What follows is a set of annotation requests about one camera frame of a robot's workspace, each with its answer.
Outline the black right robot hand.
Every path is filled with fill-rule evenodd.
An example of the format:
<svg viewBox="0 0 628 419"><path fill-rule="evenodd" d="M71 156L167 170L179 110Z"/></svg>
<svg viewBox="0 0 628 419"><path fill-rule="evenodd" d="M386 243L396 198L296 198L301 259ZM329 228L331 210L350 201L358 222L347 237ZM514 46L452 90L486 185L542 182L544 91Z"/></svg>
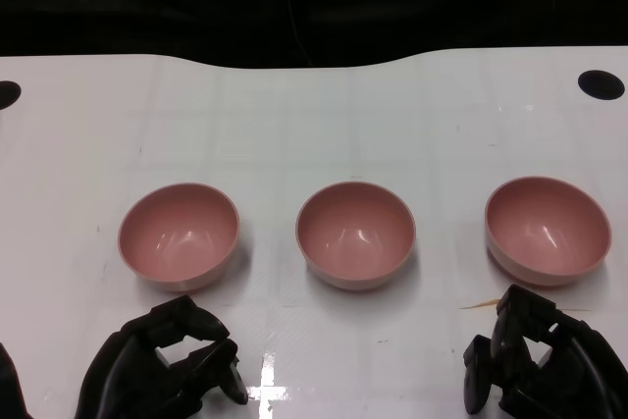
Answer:
<svg viewBox="0 0 628 419"><path fill-rule="evenodd" d="M490 337L463 354L464 405L479 413L492 387L515 418L624 418L627 370L606 339L554 302L512 285Z"/></svg>

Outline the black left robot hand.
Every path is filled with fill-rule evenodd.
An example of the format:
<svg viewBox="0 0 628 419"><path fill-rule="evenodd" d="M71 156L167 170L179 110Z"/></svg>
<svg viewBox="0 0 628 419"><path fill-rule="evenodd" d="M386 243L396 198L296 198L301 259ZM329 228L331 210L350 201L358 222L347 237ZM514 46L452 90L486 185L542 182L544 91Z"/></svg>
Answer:
<svg viewBox="0 0 628 419"><path fill-rule="evenodd" d="M77 418L188 418L219 388L234 403L248 393L226 326L188 295L125 323L101 346L78 396Z"/></svg>

